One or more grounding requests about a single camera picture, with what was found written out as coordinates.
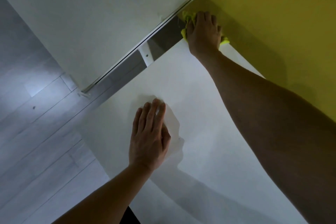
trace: desk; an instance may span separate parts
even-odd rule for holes
[[[78,87],[87,90],[191,0],[8,0]]]
[[[229,44],[220,50],[259,74]],[[128,165],[137,108],[154,97],[166,102],[165,124],[172,139],[166,161],[130,205],[141,223],[306,223],[261,167],[184,40],[80,126],[110,178]]]

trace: gray floor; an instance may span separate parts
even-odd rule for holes
[[[0,223],[49,224],[109,179],[76,125],[146,66],[135,52],[86,98],[6,0],[0,18]],[[155,59],[182,27],[150,40]]]

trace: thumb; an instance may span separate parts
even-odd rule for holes
[[[162,124],[161,135],[162,135],[162,150],[166,151],[169,147],[171,137],[165,124]]]
[[[187,39],[193,34],[194,32],[194,23],[193,20],[189,20],[187,24]]]

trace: white furniture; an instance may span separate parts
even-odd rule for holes
[[[221,51],[258,74],[229,44]],[[110,178],[128,165],[137,108],[154,97],[167,104],[172,141],[130,205],[141,223],[306,223],[263,170],[184,40],[82,123],[82,137]]]
[[[8,0],[78,87],[89,89],[191,0]]]

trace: microfiber cloth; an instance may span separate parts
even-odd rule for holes
[[[187,25],[190,20],[192,20],[192,22],[194,23],[194,26],[196,25],[196,13],[189,13],[187,11],[183,11],[182,17],[183,17],[183,20],[185,21],[185,28],[182,29],[181,34],[183,36],[183,39],[187,41]],[[222,33],[221,40],[222,40],[220,43],[221,45],[228,44],[230,42],[229,39],[223,35],[223,33]]]

